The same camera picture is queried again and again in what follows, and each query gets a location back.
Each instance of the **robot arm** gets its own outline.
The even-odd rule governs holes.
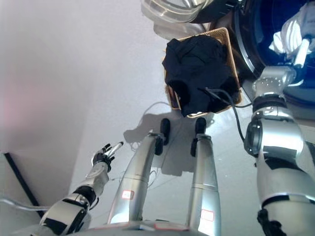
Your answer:
[[[62,236],[82,229],[84,221],[89,217],[89,209],[102,194],[109,180],[107,173],[111,170],[110,164],[114,159],[112,156],[122,145],[122,142],[112,148],[107,145],[94,155],[93,167],[85,180],[73,193],[55,203],[45,213],[40,221],[40,232],[49,228],[53,235]]]
[[[268,66],[253,85],[253,116],[244,148],[256,158],[262,208],[257,219],[267,236],[315,232],[315,183],[296,164],[304,140],[283,95],[295,77],[292,67]]]

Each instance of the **woven basket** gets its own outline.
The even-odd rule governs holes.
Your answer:
[[[235,67],[235,62],[234,62],[234,58],[233,58],[233,54],[232,54],[230,38],[228,36],[227,29],[226,28],[214,29],[214,30],[211,30],[211,31],[208,31],[208,32],[205,32],[205,33],[201,33],[199,35],[211,36],[211,37],[215,38],[216,40],[218,40],[221,44],[226,46],[226,48],[227,48],[226,65],[228,65],[231,68],[232,75],[235,78],[235,82],[236,82],[237,88],[239,90],[239,95],[238,95],[238,98],[237,98],[237,101],[235,102],[235,104],[239,104],[242,101],[242,96],[241,96],[241,91],[240,91],[240,82],[238,80],[238,76],[237,76],[237,72],[236,72],[236,67]],[[178,97],[177,93],[168,85],[166,85],[165,89],[166,89],[166,93],[168,94],[168,97],[169,97],[172,109],[173,110],[177,110],[177,109],[181,110],[181,105],[180,105],[179,97]],[[225,107],[224,109],[216,112],[216,114],[220,113],[220,112],[223,112],[223,111],[226,111],[229,108],[231,108],[231,106]],[[188,118],[197,118],[197,117],[200,117],[200,116],[204,116],[206,114],[207,113],[199,112],[197,114],[190,114],[187,117]]]

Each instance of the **black garment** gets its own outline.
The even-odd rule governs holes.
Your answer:
[[[226,63],[226,47],[216,39],[199,35],[182,42],[172,39],[166,48],[163,66],[165,82],[180,98],[182,115],[197,112],[217,112],[226,107],[210,97],[204,89],[223,89],[235,100],[238,87]]]

